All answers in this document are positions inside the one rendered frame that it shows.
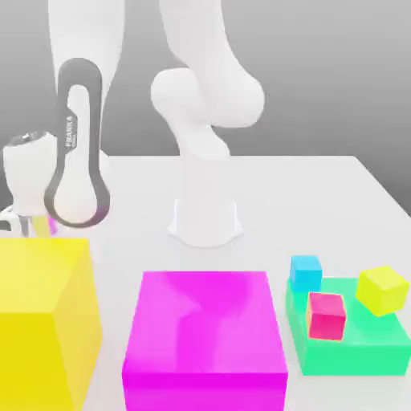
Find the large yellow box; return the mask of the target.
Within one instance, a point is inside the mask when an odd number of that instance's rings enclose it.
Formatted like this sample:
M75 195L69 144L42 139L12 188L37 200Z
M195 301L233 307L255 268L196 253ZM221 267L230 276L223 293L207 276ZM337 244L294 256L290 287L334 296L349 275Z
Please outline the large yellow box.
M102 341L84 238L0 238L0 411L81 411Z

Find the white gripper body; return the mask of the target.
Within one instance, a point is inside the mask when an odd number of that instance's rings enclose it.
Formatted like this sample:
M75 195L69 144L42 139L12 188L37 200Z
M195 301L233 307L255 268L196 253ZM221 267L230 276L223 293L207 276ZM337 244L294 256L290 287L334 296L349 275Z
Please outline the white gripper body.
M50 238L58 232L58 226L50 215L38 215L31 218L35 235L39 238Z

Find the small cyan cube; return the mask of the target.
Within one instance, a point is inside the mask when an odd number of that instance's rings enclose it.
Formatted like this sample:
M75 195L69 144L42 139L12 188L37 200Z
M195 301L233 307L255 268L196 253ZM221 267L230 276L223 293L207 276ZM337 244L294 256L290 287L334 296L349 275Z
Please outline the small cyan cube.
M323 269L315 255L291 257L290 282L295 292L320 291Z

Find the large magenta box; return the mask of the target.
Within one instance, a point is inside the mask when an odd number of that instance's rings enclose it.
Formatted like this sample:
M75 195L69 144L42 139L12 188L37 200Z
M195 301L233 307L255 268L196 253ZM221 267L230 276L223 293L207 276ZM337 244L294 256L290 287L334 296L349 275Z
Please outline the large magenta box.
M122 367L126 411L284 411L288 370L262 271L147 271Z

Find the large green box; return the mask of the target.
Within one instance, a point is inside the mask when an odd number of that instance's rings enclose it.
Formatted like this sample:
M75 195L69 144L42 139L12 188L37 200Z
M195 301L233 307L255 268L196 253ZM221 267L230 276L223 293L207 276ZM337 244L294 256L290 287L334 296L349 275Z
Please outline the large green box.
M347 311L341 341L307 336L307 293L287 282L285 308L304 376L403 376L411 338L397 315L374 316L356 297L356 278L325 277L321 290L343 296Z

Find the small yellow cube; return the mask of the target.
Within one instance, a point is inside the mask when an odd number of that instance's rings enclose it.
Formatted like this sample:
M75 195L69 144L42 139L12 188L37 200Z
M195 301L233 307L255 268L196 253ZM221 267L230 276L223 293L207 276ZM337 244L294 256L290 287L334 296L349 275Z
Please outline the small yellow cube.
M360 272L356 299L377 317L402 310L410 283L389 266L373 267Z

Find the small red cube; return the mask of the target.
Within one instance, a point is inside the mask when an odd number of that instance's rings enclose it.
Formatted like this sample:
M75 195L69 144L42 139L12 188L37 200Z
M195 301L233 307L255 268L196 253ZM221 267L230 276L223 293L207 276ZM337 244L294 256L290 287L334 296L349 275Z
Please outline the small red cube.
M347 321L344 298L339 294L310 291L306 323L310 339L341 341Z

